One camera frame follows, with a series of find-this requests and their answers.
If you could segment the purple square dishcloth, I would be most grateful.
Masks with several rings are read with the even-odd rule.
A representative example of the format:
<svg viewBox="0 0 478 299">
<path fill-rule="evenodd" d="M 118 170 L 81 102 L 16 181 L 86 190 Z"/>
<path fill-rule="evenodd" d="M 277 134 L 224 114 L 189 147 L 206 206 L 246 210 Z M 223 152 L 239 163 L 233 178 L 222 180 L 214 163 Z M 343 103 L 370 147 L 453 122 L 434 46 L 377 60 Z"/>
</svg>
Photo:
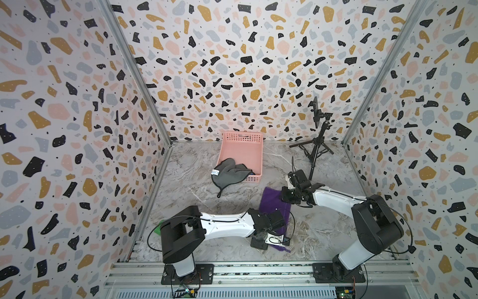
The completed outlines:
<svg viewBox="0 0 478 299">
<path fill-rule="evenodd" d="M 291 217 L 290 215 L 291 204 L 282 202 L 281 191 L 266 187 L 261 197 L 259 210 L 261 213 L 264 213 L 264 214 L 271 214 L 271 213 L 274 213 L 275 211 L 279 211 L 285 220 L 285 225 L 279 229 L 275 229 L 272 232 L 269 232 L 268 234 L 286 236 L 286 231 L 288 230 L 288 223 Z M 272 246 L 272 248 L 280 252 L 287 252 L 287 253 L 291 252 L 288 249 L 288 247 L 281 247 L 276 245 L 270 245 L 270 246 Z"/>
</svg>

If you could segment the grey and blue dishcloth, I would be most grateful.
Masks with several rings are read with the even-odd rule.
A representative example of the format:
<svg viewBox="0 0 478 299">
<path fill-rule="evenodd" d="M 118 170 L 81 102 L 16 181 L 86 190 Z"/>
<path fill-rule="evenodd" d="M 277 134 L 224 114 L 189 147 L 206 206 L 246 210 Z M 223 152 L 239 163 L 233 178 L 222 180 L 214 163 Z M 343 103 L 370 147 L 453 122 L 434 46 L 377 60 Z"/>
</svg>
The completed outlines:
<svg viewBox="0 0 478 299">
<path fill-rule="evenodd" d="M 255 175 L 255 173 L 244 164 L 236 164 L 233 158 L 223 160 L 211 171 L 212 182 L 219 188 L 217 197 L 221 197 L 226 187 L 241 183 L 250 175 Z"/>
</svg>

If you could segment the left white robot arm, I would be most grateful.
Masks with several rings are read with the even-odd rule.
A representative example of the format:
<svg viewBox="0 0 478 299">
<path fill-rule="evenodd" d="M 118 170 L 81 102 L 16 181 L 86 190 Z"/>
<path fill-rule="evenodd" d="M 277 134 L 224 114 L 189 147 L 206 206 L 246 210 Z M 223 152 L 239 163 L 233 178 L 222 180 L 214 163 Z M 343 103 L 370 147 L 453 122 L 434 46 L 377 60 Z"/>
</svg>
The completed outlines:
<svg viewBox="0 0 478 299">
<path fill-rule="evenodd" d="M 281 212 L 248 209 L 240 214 L 202 213 L 189 206 L 159 225 L 163 262 L 183 278 L 195 272 L 194 250 L 206 240 L 226 237 L 250 239 L 250 246 L 266 250 L 285 241 L 286 221 Z"/>
</svg>

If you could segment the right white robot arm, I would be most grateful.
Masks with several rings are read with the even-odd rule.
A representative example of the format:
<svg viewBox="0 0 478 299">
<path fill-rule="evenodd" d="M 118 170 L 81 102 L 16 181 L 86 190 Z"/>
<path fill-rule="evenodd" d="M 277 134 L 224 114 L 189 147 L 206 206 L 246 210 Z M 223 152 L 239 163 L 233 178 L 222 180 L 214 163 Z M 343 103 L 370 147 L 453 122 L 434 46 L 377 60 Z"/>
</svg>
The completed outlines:
<svg viewBox="0 0 478 299">
<path fill-rule="evenodd" d="M 402 225 L 381 196 L 354 196 L 311 183 L 302 170 L 288 173 L 281 200 L 302 208 L 329 208 L 354 221 L 357 240 L 333 259 L 338 270 L 357 268 L 404 236 Z"/>
</svg>

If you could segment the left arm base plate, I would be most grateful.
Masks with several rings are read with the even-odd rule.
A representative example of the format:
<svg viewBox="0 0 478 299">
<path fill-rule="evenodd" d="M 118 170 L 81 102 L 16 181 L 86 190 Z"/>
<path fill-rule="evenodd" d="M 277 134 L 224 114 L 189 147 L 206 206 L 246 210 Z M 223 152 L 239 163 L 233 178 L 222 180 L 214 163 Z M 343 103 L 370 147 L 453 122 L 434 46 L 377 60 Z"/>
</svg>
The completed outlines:
<svg viewBox="0 0 478 299">
<path fill-rule="evenodd" d="M 214 264 L 195 264 L 194 270 L 184 275 L 171 264 L 166 264 L 161 279 L 162 285 L 211 285 L 214 278 Z"/>
</svg>

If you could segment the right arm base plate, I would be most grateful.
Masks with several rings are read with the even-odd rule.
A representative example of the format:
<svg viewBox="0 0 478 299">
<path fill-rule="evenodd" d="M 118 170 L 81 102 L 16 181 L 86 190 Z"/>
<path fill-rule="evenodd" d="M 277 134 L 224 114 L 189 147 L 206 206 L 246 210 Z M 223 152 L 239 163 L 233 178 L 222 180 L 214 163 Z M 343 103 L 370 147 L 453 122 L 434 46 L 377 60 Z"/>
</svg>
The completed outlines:
<svg viewBox="0 0 478 299">
<path fill-rule="evenodd" d="M 312 274 L 317 284 L 365 283 L 363 271 L 358 267 L 348 270 L 340 263 L 314 263 Z"/>
</svg>

